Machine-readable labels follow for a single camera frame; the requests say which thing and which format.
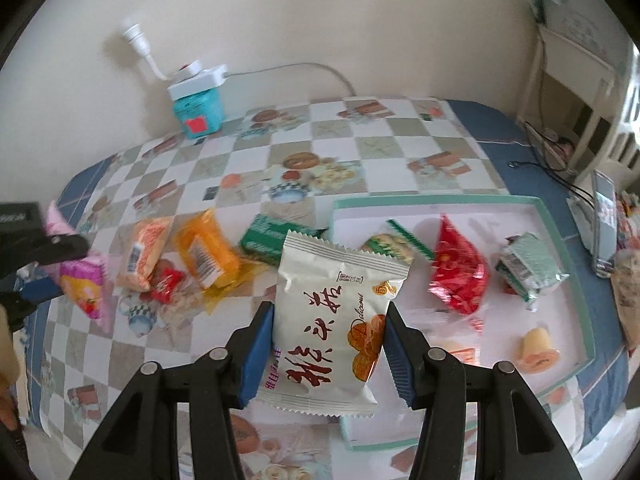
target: biscuit package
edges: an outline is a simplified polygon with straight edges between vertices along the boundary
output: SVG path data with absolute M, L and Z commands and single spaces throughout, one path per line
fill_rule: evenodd
M 362 247 L 361 251 L 367 253 L 386 254 L 393 258 L 398 258 L 411 265 L 414 260 L 414 253 L 407 241 L 397 234 L 380 233 L 369 238 Z
M 139 292 L 151 290 L 150 277 L 169 237 L 173 219 L 145 218 L 133 227 L 116 285 Z
M 389 301 L 409 265 L 289 231 L 278 269 L 274 352 L 258 398 L 315 415 L 371 415 L 367 387 Z

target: white snack bag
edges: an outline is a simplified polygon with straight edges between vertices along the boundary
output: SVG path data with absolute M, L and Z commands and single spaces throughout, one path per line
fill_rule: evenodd
M 396 258 L 289 231 L 278 269 L 274 355 L 257 398 L 313 415 L 372 415 L 367 380 L 389 301 L 408 272 Z

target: orange snack package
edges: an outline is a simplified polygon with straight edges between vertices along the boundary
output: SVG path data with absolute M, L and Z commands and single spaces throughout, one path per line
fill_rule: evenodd
M 220 230 L 213 209 L 188 220 L 174 237 L 187 269 L 203 290 L 209 313 L 230 290 L 266 266 L 241 258 Z
M 160 259 L 172 223 L 173 219 L 169 217 L 145 218 L 135 225 L 122 257 L 116 285 L 139 292 L 151 290 L 149 278 Z

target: teal box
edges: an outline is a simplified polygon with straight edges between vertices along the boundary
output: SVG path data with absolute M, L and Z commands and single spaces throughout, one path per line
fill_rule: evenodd
M 174 114 L 190 139 L 214 134 L 225 120 L 217 88 L 178 99 L 174 102 Z

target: blue gripper pad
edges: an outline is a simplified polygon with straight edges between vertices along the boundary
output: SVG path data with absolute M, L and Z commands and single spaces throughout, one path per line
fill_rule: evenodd
M 385 325 L 384 347 L 398 395 L 411 407 L 417 397 L 414 389 L 414 368 L 402 347 L 398 331 L 388 317 Z
M 244 408 L 255 397 L 260 386 L 262 373 L 271 353 L 271 333 L 273 331 L 274 306 L 271 305 L 262 325 L 258 328 L 254 343 L 242 364 L 242 384 L 238 399 Z

